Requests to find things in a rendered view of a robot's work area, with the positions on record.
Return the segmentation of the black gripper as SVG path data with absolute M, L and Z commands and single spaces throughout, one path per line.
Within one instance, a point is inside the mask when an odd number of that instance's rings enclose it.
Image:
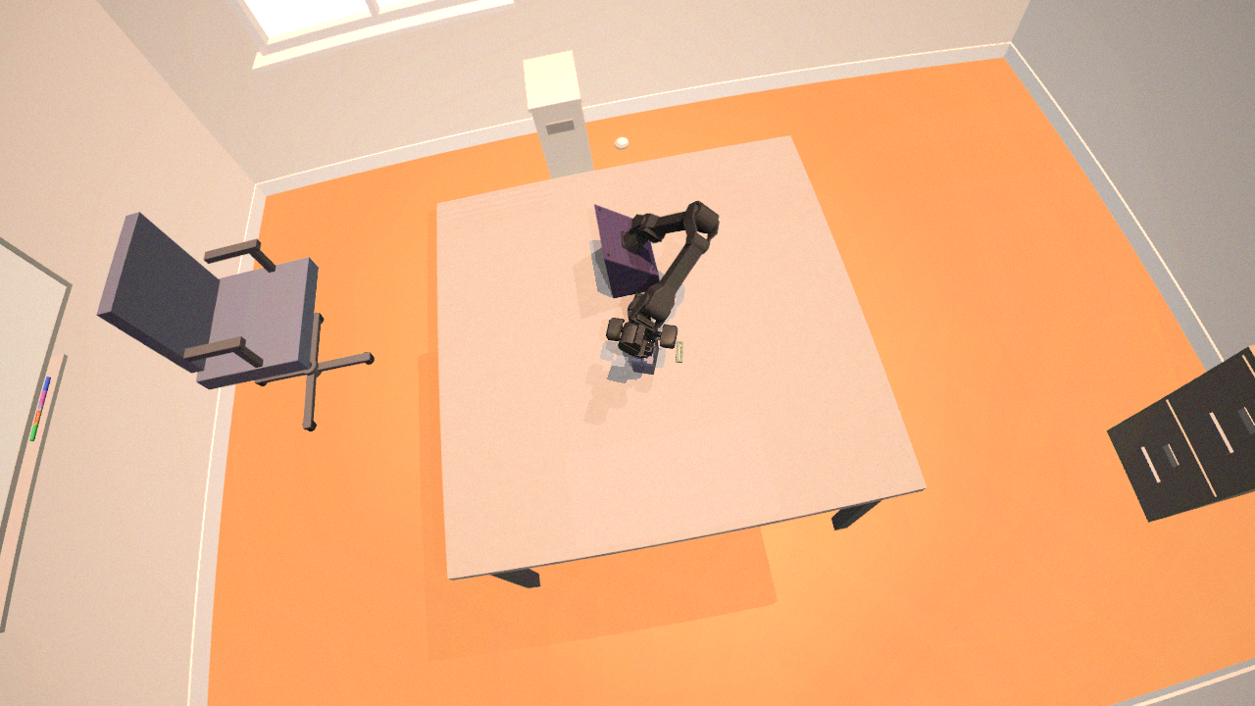
M 609 319 L 606 339 L 612 341 L 620 341 L 620 336 L 622 336 L 624 322 L 625 319 Z M 660 340 L 660 347 L 676 349 L 676 336 L 678 336 L 676 326 L 663 325 L 661 331 L 658 331 L 656 329 L 655 334 L 653 334 L 653 331 L 648 330 L 646 334 L 653 335 L 653 345 L 655 345 L 656 340 Z

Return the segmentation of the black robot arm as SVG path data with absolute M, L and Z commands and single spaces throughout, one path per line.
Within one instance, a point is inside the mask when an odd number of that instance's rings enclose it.
M 635 357 L 653 356 L 653 335 L 656 329 L 661 329 L 665 319 L 671 315 L 671 308 L 676 305 L 676 291 L 689 276 L 697 261 L 707 253 L 710 238 L 717 237 L 719 229 L 719 214 L 710 207 L 702 204 L 697 199 L 693 204 L 686 204 L 685 213 L 673 213 L 658 216 L 653 213 L 633 216 L 631 229 L 622 231 L 622 247 L 630 253 L 640 255 L 641 247 L 653 245 L 665 238 L 666 233 L 684 229 L 686 242 L 673 260 L 671 267 L 656 283 L 648 287 L 646 293 L 633 295 L 633 301 L 628 305 L 628 324 L 622 327 L 622 339 L 617 347 L 625 354 Z M 698 232 L 707 233 L 707 238 Z M 653 324 L 651 319 L 656 319 Z

